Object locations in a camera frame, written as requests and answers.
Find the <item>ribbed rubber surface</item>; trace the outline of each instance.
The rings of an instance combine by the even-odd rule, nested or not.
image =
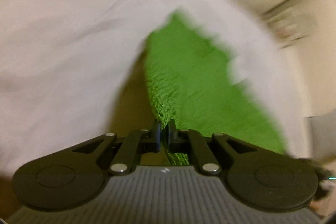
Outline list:
[[[216,177],[192,166],[139,166],[128,176],[113,177],[87,204],[65,212],[22,208],[8,224],[313,224],[319,218],[308,208],[266,213],[235,200]]]

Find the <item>green microfiber cloth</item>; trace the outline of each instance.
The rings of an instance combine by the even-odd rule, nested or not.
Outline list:
[[[190,128],[203,136],[226,133],[284,153],[275,123],[243,90],[228,79],[230,54],[212,45],[175,12],[169,23],[147,39],[145,73],[155,116],[166,126]],[[183,154],[169,154],[173,165],[186,165]]]

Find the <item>small logo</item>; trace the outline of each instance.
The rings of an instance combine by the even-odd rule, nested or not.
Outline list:
[[[170,171],[171,171],[171,170],[170,170],[169,168],[167,168],[167,167],[161,170],[161,172],[162,172],[162,173],[165,173],[165,174],[166,174],[166,173],[169,173]]]

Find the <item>metal rivet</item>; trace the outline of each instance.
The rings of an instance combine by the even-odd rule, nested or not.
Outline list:
[[[165,173],[165,174],[166,174],[166,173],[169,173],[170,171],[171,171],[171,170],[170,170],[169,168],[167,168],[167,167],[164,168],[164,169],[161,169],[161,172],[162,172],[162,173]]]
[[[114,172],[125,172],[127,170],[126,164],[113,164],[111,166],[111,170]]]
[[[207,172],[216,172],[219,170],[219,166],[217,164],[204,164],[202,168]]]

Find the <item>white fabric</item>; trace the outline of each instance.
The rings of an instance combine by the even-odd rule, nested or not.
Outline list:
[[[290,153],[309,156],[273,38],[232,0],[2,0],[0,173],[102,134],[143,40],[178,7],[235,53]]]

